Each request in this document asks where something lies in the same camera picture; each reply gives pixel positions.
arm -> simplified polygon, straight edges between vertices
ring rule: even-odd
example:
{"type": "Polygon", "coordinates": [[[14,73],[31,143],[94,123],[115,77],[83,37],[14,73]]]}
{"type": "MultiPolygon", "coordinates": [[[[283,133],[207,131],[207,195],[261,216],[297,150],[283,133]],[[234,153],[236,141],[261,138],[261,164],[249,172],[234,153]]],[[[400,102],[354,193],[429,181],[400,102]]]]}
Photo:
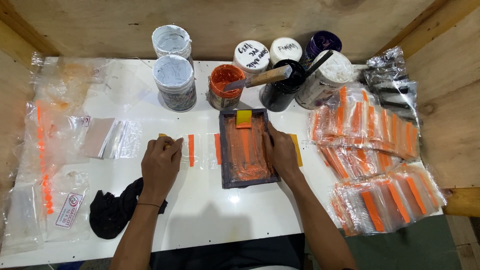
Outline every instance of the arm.
{"type": "Polygon", "coordinates": [[[170,137],[148,142],[142,160],[144,188],[109,270],[147,269],[158,210],[180,169],[182,142],[182,138],[174,142],[170,137]],[[168,149],[164,149],[165,143],[170,145],[168,149]]]}
{"type": "Polygon", "coordinates": [[[298,168],[295,145],[290,135],[276,130],[270,122],[268,131],[273,140],[267,133],[264,134],[268,158],[295,197],[305,238],[320,267],[324,270],[356,269],[355,260],[342,234],[298,168]]]}

black paint jar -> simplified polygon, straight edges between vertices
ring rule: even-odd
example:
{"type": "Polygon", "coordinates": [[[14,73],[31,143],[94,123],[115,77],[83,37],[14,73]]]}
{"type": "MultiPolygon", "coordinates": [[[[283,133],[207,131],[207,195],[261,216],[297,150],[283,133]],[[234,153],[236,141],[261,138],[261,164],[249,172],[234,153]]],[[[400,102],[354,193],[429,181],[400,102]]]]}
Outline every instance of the black paint jar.
{"type": "Polygon", "coordinates": [[[292,67],[292,74],[290,77],[285,80],[265,85],[265,90],[260,96],[260,101],[268,110],[285,110],[305,82],[305,78],[303,77],[305,75],[305,70],[302,65],[295,60],[280,60],[273,66],[273,68],[282,67],[287,64],[292,67]]]}

paint jar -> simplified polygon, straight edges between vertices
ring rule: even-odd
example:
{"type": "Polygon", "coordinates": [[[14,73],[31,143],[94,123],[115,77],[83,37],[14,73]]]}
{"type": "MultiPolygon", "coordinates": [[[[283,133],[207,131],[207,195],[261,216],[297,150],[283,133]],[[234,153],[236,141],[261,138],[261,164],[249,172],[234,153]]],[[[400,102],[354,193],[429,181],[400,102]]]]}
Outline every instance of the paint jar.
{"type": "Polygon", "coordinates": [[[192,60],[192,40],[185,29],[176,25],[161,26],[152,34],[153,48],[160,58],[165,55],[179,55],[190,62],[192,60]]]}
{"type": "Polygon", "coordinates": [[[235,48],[232,65],[240,68],[246,78],[266,71],[270,53],[262,43],[255,40],[243,41],[235,48]]]}
{"type": "Polygon", "coordinates": [[[319,31],[312,36],[305,47],[305,52],[300,59],[300,64],[307,70],[312,61],[324,50],[336,50],[341,52],[342,41],[335,34],[328,31],[319,31]]]}
{"type": "Polygon", "coordinates": [[[214,68],[208,83],[208,101],[217,110],[233,110],[237,107],[242,89],[223,92],[231,82],[245,79],[242,70],[234,65],[223,64],[214,68]]]}
{"type": "Polygon", "coordinates": [[[301,46],[296,40],[289,37],[279,37],[270,46],[269,69],[272,69],[278,61],[284,59],[292,59],[298,62],[301,55],[301,46]]]}
{"type": "Polygon", "coordinates": [[[195,78],[190,63],[178,55],[162,56],[152,68],[156,86],[172,110],[188,111],[197,102],[195,78]]]}
{"type": "Polygon", "coordinates": [[[273,66],[273,68],[283,67],[287,64],[292,67],[292,74],[290,77],[285,80],[265,85],[265,89],[260,95],[260,101],[262,104],[265,108],[271,111],[285,110],[305,82],[303,76],[306,71],[303,69],[302,65],[295,60],[280,60],[273,66]]]}
{"type": "MultiPolygon", "coordinates": [[[[316,63],[327,52],[327,50],[321,52],[313,63],[316,63]]],[[[334,51],[333,55],[305,80],[305,84],[295,96],[295,100],[306,109],[318,108],[345,83],[349,82],[352,76],[353,68],[348,58],[334,51]]]]}

purple paint jar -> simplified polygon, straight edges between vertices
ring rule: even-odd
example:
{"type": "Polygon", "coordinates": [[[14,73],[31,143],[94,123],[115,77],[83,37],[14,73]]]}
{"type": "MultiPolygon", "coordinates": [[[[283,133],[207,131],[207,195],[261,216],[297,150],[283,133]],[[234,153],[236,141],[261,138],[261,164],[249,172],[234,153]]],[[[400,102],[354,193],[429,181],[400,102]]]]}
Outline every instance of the purple paint jar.
{"type": "Polygon", "coordinates": [[[333,33],[328,31],[318,31],[312,36],[305,48],[300,64],[307,70],[313,60],[324,50],[342,50],[342,41],[333,33]]]}

person's left hand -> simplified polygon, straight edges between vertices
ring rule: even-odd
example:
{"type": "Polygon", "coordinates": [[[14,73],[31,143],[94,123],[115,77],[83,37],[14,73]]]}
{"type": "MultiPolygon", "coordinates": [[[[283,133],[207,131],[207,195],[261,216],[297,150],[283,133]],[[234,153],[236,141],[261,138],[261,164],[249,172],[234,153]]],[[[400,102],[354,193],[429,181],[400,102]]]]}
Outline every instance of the person's left hand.
{"type": "Polygon", "coordinates": [[[142,160],[144,188],[138,203],[162,205],[180,170],[182,143],[183,138],[174,142],[168,136],[148,142],[142,160]]]}

